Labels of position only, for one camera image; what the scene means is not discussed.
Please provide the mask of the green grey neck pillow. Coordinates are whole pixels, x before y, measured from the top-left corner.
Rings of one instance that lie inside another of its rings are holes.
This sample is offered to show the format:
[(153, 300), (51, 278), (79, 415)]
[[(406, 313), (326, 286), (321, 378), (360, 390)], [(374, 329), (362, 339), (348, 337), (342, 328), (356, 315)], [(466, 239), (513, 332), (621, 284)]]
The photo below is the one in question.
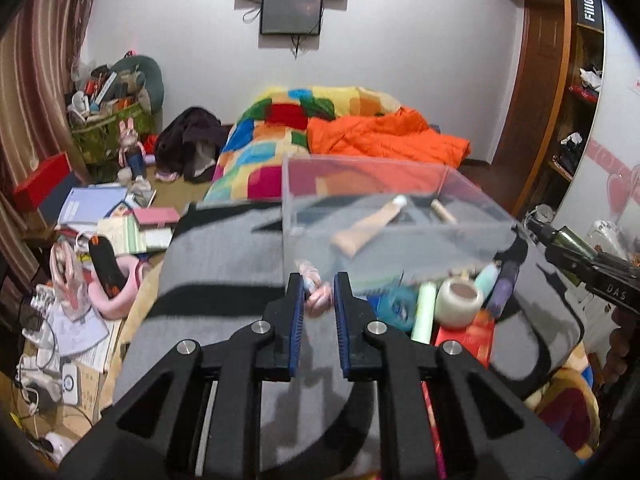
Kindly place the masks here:
[(157, 114), (163, 106), (165, 88), (160, 66), (146, 55), (130, 55), (112, 66), (121, 82), (134, 96), (142, 99), (141, 106), (150, 114)]

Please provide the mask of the rabbit plush doll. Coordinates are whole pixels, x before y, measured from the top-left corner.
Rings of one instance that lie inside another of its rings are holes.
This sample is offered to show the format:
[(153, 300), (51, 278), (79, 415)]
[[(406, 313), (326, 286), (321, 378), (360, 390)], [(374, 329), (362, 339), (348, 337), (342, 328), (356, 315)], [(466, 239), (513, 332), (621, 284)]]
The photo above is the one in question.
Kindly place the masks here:
[(119, 122), (118, 164), (122, 169), (128, 168), (134, 183), (148, 184), (146, 177), (146, 151), (139, 139), (134, 118), (128, 117)]

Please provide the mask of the light blue bottle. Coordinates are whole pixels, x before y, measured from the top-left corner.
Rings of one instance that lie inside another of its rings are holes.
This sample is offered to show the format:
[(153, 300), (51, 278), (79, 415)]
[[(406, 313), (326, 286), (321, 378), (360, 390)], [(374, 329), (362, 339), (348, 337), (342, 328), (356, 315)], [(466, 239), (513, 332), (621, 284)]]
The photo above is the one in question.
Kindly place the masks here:
[(500, 274), (498, 263), (492, 262), (484, 266), (480, 273), (474, 278), (474, 285), (477, 290), (487, 299), (497, 283)]

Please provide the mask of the white power strip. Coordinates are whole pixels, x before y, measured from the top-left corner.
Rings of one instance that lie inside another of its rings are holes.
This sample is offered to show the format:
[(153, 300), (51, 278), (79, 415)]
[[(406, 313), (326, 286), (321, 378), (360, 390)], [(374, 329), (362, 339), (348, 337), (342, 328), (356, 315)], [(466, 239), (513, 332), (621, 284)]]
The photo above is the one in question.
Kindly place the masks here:
[(23, 354), (16, 367), (16, 379), (24, 393), (32, 395), (29, 403), (43, 410), (54, 404), (76, 406), (79, 402), (78, 367), (73, 362), (63, 363), (58, 372), (51, 374), (40, 370), (35, 356)]

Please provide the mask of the wooden shelf unit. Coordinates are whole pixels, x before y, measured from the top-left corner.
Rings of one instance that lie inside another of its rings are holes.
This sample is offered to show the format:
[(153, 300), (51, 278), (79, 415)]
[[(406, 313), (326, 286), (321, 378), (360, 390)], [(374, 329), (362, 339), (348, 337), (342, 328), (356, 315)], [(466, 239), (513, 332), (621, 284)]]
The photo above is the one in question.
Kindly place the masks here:
[(563, 0), (563, 47), (550, 122), (521, 212), (558, 209), (573, 182), (596, 117), (603, 77), (602, 0)]

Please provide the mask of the beige cosmetic tube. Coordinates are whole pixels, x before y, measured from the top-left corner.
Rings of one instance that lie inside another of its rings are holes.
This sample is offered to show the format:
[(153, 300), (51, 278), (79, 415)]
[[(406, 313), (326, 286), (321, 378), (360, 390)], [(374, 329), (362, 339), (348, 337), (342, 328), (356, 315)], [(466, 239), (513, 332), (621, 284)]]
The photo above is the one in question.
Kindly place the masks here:
[(348, 258), (354, 258), (364, 246), (399, 216), (407, 203), (405, 195), (397, 195), (374, 214), (334, 234), (331, 237), (331, 243)]

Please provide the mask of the striped brown curtain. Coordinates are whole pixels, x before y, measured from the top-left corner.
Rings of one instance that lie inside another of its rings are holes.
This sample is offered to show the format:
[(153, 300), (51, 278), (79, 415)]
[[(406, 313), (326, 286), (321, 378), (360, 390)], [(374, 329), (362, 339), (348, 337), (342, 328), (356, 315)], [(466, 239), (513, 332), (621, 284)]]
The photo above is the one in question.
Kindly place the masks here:
[(64, 152), (81, 180), (86, 164), (66, 118), (94, 0), (21, 0), (1, 35), (1, 253), (27, 285), (38, 264), (11, 194), (38, 162)]

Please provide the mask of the green basket of clutter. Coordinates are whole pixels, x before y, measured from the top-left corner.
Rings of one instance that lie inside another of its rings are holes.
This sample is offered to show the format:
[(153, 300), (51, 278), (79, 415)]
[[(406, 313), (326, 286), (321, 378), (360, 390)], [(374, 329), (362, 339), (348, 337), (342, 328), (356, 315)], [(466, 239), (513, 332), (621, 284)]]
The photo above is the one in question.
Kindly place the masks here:
[(70, 133), (87, 166), (101, 166), (117, 158), (121, 120), (134, 118), (134, 128), (142, 138), (153, 132), (153, 114), (141, 104), (142, 99), (120, 81), (112, 66), (102, 65), (89, 73), (67, 105)]

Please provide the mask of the orange puffer jacket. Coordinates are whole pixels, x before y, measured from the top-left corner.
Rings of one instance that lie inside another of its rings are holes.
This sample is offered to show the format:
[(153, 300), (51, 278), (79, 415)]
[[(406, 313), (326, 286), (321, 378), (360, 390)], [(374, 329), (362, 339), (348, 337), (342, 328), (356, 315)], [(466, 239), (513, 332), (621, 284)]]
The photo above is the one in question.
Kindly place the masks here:
[(381, 116), (312, 118), (307, 142), (315, 155), (389, 158), (454, 168), (471, 154), (469, 140), (439, 133), (409, 107)]

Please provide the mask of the red gold packet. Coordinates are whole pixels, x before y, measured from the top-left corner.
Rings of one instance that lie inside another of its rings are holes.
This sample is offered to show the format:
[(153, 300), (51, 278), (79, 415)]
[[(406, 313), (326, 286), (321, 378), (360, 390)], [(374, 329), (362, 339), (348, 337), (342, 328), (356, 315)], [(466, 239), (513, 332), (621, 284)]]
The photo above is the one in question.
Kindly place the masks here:
[(495, 320), (485, 311), (475, 315), (469, 326), (453, 330), (452, 328), (439, 327), (435, 339), (436, 346), (440, 346), (447, 340), (457, 341), (469, 351), (475, 359), (485, 368), (489, 366), (492, 344), (494, 343)]

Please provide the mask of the colourful patchwork quilt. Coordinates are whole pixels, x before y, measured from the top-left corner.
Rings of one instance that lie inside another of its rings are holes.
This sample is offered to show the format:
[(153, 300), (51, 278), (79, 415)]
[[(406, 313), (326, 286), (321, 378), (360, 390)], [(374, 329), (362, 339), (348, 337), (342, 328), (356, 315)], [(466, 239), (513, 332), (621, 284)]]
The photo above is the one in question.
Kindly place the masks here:
[(362, 87), (271, 88), (231, 128), (203, 200), (213, 204), (279, 198), (283, 157), (309, 153), (312, 118), (381, 116), (399, 107), (389, 94)]

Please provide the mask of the red box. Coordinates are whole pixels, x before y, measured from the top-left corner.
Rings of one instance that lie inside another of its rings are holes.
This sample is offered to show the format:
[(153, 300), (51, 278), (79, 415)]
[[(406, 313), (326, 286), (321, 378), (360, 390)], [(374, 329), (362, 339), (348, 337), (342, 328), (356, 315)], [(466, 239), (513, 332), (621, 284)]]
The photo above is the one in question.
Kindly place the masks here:
[(40, 162), (37, 168), (12, 191), (12, 202), (21, 214), (36, 210), (44, 199), (72, 173), (66, 153)]

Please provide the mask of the white tape roll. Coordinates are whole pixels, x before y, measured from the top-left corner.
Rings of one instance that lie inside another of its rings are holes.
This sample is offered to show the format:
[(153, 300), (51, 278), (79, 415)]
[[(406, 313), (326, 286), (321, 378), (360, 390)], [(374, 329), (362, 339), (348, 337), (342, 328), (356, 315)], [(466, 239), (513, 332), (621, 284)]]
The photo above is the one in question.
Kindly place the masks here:
[(447, 278), (438, 290), (435, 320), (441, 326), (459, 328), (470, 325), (484, 304), (484, 294), (468, 278)]

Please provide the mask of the pink book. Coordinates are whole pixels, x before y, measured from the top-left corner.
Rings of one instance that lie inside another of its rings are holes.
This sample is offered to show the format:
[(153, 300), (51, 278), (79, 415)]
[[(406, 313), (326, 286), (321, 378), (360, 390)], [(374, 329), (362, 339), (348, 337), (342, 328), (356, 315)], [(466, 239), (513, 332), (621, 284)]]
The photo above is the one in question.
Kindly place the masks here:
[(169, 228), (177, 224), (181, 218), (178, 211), (172, 207), (138, 208), (132, 215), (139, 226), (150, 229)]

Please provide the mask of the wooden door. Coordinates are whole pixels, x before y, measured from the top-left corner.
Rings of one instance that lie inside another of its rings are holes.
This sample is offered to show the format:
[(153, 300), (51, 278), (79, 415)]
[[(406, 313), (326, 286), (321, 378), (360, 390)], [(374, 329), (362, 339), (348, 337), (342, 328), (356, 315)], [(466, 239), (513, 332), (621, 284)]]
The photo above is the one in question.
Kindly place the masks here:
[(518, 70), (492, 161), (496, 201), (516, 217), (547, 153), (570, 58), (570, 18), (561, 0), (525, 0)]

